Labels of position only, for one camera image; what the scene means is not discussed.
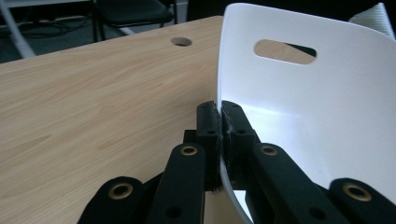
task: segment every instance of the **chair leg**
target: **chair leg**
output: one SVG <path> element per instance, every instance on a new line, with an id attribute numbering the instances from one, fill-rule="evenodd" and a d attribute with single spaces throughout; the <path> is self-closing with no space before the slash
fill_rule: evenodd
<path id="1" fill-rule="evenodd" d="M 174 1 L 173 5 L 174 5 L 174 20 L 175 20 L 175 24 L 177 24 L 178 21 L 177 21 L 177 4 L 176 4 L 176 1 Z"/>
<path id="2" fill-rule="evenodd" d="M 104 27 L 104 25 L 103 25 L 102 22 L 99 21 L 98 23 L 99 23 L 99 33 L 100 33 L 100 36 L 101 36 L 102 40 L 106 40 L 106 36 L 105 36 L 105 27 Z"/>
<path id="3" fill-rule="evenodd" d="M 92 37 L 93 37 L 93 43 L 98 42 L 98 36 L 97 36 L 97 21 L 92 15 Z"/>

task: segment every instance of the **chair backrest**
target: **chair backrest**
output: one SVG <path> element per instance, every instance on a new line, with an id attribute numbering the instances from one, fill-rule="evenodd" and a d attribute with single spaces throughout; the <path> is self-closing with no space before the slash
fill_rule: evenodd
<path id="1" fill-rule="evenodd" d="M 317 52 L 308 64 L 256 55 L 263 39 Z M 368 183 L 396 203 L 396 42 L 365 27 L 229 5 L 218 104 L 240 104 L 263 142 L 283 147 L 318 184 Z"/>

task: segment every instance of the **wooden tabletop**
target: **wooden tabletop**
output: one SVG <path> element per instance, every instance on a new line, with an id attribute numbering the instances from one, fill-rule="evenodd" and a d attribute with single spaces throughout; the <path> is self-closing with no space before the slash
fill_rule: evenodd
<path id="1" fill-rule="evenodd" d="M 221 23 L 0 64 L 0 223 L 76 223 L 107 180 L 162 172 L 196 106 L 216 100 Z M 224 200 L 206 197 L 206 223 L 240 222 Z"/>

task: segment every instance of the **wooden table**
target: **wooden table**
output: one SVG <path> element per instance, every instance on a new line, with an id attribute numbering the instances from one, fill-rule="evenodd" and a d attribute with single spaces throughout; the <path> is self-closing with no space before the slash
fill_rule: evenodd
<path id="1" fill-rule="evenodd" d="M 76 223 L 107 180 L 162 172 L 195 107 L 216 100 L 221 23 L 0 64 L 0 223 Z M 240 222 L 224 195 L 207 193 L 205 223 Z"/>

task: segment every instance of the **oval cutout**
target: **oval cutout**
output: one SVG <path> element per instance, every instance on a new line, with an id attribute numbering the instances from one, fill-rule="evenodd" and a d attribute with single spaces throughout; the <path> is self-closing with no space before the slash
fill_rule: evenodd
<path id="1" fill-rule="evenodd" d="M 171 42 L 179 47 L 188 47 L 192 44 L 192 41 L 186 37 L 175 37 L 171 39 Z"/>
<path id="2" fill-rule="evenodd" d="M 317 57 L 317 51 L 309 47 L 263 39 L 254 45 L 257 56 L 288 63 L 308 64 Z"/>

